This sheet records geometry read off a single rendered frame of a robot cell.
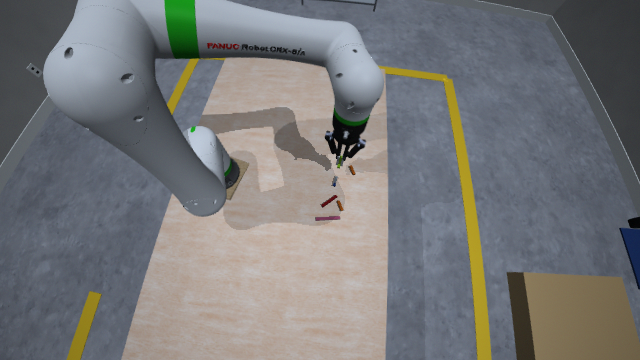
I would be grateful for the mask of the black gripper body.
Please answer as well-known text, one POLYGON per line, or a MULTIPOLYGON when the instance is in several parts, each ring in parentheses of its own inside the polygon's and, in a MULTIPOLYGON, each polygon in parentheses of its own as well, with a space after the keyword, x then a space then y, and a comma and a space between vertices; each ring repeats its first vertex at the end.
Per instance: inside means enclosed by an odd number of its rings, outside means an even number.
POLYGON ((346 143, 351 143, 350 144, 350 146, 351 146, 351 145, 354 145, 354 144, 356 144, 356 143, 358 143, 360 141, 359 140, 360 135, 357 136, 357 137, 352 137, 352 138, 347 137, 347 139, 343 139, 343 136, 338 134, 335 130, 333 130, 332 136, 337 142, 338 142, 338 140, 342 141, 343 145, 346 145, 346 143))

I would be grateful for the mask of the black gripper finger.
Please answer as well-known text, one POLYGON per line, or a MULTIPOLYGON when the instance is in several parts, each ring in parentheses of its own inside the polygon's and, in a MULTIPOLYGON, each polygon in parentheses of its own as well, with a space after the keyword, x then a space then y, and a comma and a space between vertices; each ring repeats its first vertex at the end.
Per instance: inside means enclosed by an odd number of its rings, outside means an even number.
POLYGON ((346 147, 342 156, 342 161, 340 166, 343 166, 343 162, 346 160, 346 157, 352 158, 360 149, 365 148, 365 143, 366 143, 366 140, 360 139, 360 141, 350 150, 350 152, 348 152, 348 150, 351 143, 346 143, 346 147))
POLYGON ((336 165, 338 165, 339 163, 339 159, 340 159, 340 154, 341 154, 341 149, 342 149, 342 141, 338 140, 338 148, 336 149, 336 144, 334 141, 334 138, 332 136, 333 132, 330 131, 326 131, 326 135, 325 135, 325 139, 327 140, 331 153, 332 154, 336 154, 336 165))

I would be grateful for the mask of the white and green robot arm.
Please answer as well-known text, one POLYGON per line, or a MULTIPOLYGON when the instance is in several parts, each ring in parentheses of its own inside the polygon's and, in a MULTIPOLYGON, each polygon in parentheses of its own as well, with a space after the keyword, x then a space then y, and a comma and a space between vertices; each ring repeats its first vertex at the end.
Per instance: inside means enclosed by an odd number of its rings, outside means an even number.
POLYGON ((364 132, 384 89, 380 68, 347 22, 227 0, 78 0, 44 64, 49 97, 200 217, 224 206, 240 169, 211 129, 182 134, 157 84, 155 58, 268 58, 325 67, 335 99, 332 125, 343 139, 364 132))

